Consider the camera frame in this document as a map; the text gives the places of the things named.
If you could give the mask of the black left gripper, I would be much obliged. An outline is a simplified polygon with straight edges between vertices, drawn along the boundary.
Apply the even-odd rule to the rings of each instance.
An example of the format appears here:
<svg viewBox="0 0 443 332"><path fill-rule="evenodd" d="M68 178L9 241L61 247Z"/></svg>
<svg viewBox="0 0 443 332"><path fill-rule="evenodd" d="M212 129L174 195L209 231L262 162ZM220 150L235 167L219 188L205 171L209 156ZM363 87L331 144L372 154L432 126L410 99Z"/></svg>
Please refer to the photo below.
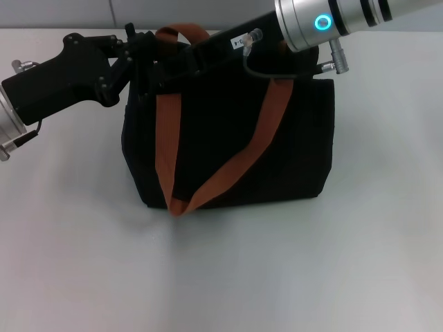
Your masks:
<svg viewBox="0 0 443 332"><path fill-rule="evenodd" d="M122 43L114 35L71 33L64 37L59 55L5 79L1 87L25 125L83 101L112 107L134 76L132 55L154 53L155 48L156 38L150 31L136 33ZM110 66L114 55L120 57Z"/></svg>

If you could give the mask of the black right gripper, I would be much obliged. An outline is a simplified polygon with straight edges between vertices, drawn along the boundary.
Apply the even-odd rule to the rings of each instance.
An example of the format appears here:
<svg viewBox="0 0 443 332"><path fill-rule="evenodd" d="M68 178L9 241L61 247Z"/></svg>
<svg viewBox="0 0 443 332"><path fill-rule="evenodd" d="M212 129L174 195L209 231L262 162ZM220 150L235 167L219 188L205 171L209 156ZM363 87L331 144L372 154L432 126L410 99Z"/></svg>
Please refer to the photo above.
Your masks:
<svg viewBox="0 0 443 332"><path fill-rule="evenodd" d="M260 30L261 39L252 45L253 56L278 55L284 50L277 14L273 10L234 28L215 33L207 40L192 47L188 46L176 55L155 63L155 86L164 88L166 85L206 73L228 62L240 61L246 48L243 38L255 29Z"/></svg>

